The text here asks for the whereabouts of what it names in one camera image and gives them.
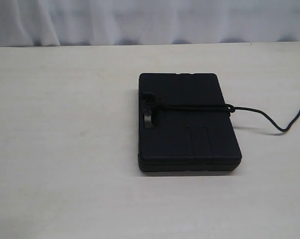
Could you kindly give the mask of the white backdrop curtain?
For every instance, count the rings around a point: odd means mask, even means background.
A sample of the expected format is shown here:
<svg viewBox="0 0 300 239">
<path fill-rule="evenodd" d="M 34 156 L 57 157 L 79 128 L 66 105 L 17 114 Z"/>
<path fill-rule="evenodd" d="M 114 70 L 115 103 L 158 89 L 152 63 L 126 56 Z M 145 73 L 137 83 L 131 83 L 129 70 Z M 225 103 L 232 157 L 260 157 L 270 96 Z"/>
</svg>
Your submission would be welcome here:
<svg viewBox="0 0 300 239">
<path fill-rule="evenodd" d="M 300 0 L 0 0 L 0 46 L 300 41 Z"/>
</svg>

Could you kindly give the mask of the black plastic carry case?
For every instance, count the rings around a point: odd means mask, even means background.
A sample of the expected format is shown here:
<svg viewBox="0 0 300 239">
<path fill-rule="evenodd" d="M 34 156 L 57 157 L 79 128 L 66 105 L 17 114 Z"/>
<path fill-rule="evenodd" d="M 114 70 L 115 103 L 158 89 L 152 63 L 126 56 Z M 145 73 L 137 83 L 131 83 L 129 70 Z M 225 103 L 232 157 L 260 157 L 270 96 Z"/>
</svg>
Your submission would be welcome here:
<svg viewBox="0 0 300 239">
<path fill-rule="evenodd" d="M 241 163 L 214 73 L 142 73 L 138 102 L 141 171 L 233 171 Z"/>
</svg>

